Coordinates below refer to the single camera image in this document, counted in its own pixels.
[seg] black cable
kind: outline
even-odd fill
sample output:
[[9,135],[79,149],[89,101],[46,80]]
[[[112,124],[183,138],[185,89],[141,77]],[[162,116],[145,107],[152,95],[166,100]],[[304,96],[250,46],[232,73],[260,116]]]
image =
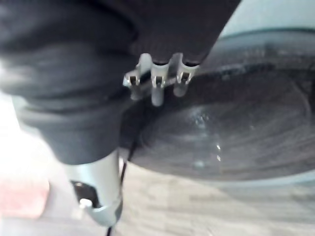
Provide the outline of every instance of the black cable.
[[[120,183],[121,183],[121,185],[123,185],[123,182],[124,182],[125,173],[126,173],[126,169],[127,169],[127,163],[128,163],[128,161],[131,160],[135,149],[136,149],[136,141],[132,142],[132,145],[131,145],[129,153],[128,153],[128,158],[127,158],[127,160],[124,160],[124,165],[123,165],[123,168],[122,168],[122,174],[120,175]],[[113,229],[113,227],[108,228],[105,236],[111,236],[112,229]]]

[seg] red object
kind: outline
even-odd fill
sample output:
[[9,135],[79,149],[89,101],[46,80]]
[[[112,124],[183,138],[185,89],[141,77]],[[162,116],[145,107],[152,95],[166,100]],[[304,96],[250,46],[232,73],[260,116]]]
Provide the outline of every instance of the red object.
[[36,219],[45,209],[48,193],[46,178],[0,174],[0,216]]

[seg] floor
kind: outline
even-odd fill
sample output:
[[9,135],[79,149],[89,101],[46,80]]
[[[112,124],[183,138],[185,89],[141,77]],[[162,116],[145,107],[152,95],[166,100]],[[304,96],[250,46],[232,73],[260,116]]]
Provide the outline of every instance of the floor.
[[[1,164],[28,165],[47,177],[51,192],[38,220],[0,219],[1,236],[102,236],[77,205],[62,168],[37,137],[20,131],[10,99],[0,122]],[[124,211],[114,236],[313,236],[315,171],[221,186],[162,175],[130,164]]]

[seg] metal prong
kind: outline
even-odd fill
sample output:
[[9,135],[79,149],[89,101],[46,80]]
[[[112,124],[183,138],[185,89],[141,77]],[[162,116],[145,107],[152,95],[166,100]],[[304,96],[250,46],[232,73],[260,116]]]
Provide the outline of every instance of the metal prong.
[[177,70],[177,82],[179,84],[184,83],[188,85],[198,68],[199,65],[187,66],[180,60]]
[[159,107],[164,102],[164,87],[168,76],[169,64],[156,65],[152,64],[151,67],[151,80],[152,80],[152,94],[151,101],[156,107]]
[[183,63],[182,58],[180,59],[177,69],[177,81],[174,85],[174,95],[176,97],[183,97],[188,89],[192,77],[195,75],[199,65],[187,66]]
[[142,98],[142,92],[140,89],[140,65],[137,65],[136,68],[125,74],[126,86],[130,89],[131,95],[130,98],[134,101],[140,100]]

